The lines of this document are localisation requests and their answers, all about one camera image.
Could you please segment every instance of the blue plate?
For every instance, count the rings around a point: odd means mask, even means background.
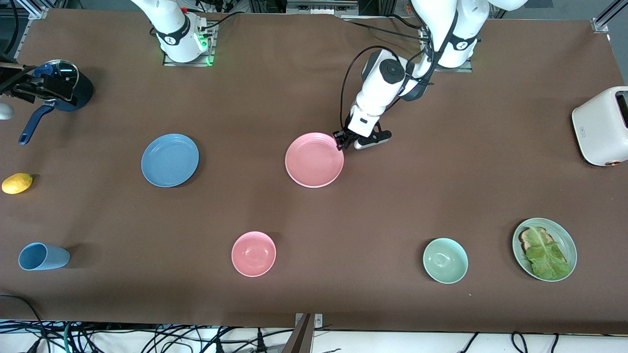
[[[198,148],[188,136],[167,134],[151,142],[142,156],[142,174],[151,184],[170,188],[184,183],[198,167]]]

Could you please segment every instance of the plate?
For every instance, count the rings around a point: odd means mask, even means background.
[[[558,243],[558,248],[563,253],[563,256],[567,260],[571,271],[565,276],[560,278],[559,280],[544,280],[539,276],[536,276],[532,272],[532,264],[528,261],[526,257],[526,253],[523,251],[523,247],[521,245],[521,241],[519,240],[519,236],[523,231],[530,227],[541,227],[545,228],[548,231],[548,234],[554,238],[554,241]],[[569,277],[573,273],[573,270],[576,268],[576,263],[578,262],[578,253],[576,252],[576,244],[573,242],[573,239],[567,233],[565,228],[562,228],[558,223],[553,220],[545,219],[545,218],[530,218],[524,220],[519,227],[515,229],[514,235],[512,236],[512,251],[514,253],[514,257],[517,259],[519,265],[525,270],[530,276],[536,278],[537,280],[545,281],[545,282],[558,282],[562,281],[565,278]]]
[[[142,174],[151,184],[170,188],[184,183],[198,167],[198,148],[188,136],[167,134],[148,145]]]
[[[460,281],[469,267],[467,253],[449,238],[432,240],[423,251],[423,267],[430,277],[446,285]]]
[[[286,171],[292,180],[306,188],[331,184],[340,175],[345,155],[336,140],[323,133],[309,133],[292,142],[286,152]]]
[[[273,240],[262,232],[241,235],[231,249],[236,271],[247,277],[258,277],[273,267],[277,254]]]

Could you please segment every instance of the blue cup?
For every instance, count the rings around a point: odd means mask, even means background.
[[[19,267],[27,271],[61,268],[70,262],[70,253],[58,246],[41,242],[28,244],[19,253]]]

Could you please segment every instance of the lemon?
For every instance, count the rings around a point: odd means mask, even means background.
[[[2,191],[10,193],[11,195],[15,193],[21,193],[27,188],[30,188],[32,183],[32,175],[26,173],[17,173],[9,176],[2,182]]]

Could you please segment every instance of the green plate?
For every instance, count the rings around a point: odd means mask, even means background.
[[[548,234],[554,238],[554,241],[558,243],[558,248],[563,253],[571,269],[565,277],[558,280],[544,280],[532,272],[532,265],[530,264],[530,261],[528,261],[526,253],[523,252],[523,247],[521,245],[521,241],[519,240],[521,233],[530,227],[545,228],[548,231]],[[517,259],[517,262],[524,270],[526,270],[527,273],[530,274],[530,276],[545,282],[558,282],[569,277],[569,275],[571,275],[573,270],[576,268],[576,262],[578,261],[576,244],[573,243],[573,239],[569,233],[567,233],[565,228],[562,228],[558,223],[545,218],[530,218],[519,224],[519,227],[515,229],[514,235],[512,236],[512,251],[514,253],[514,257]]]

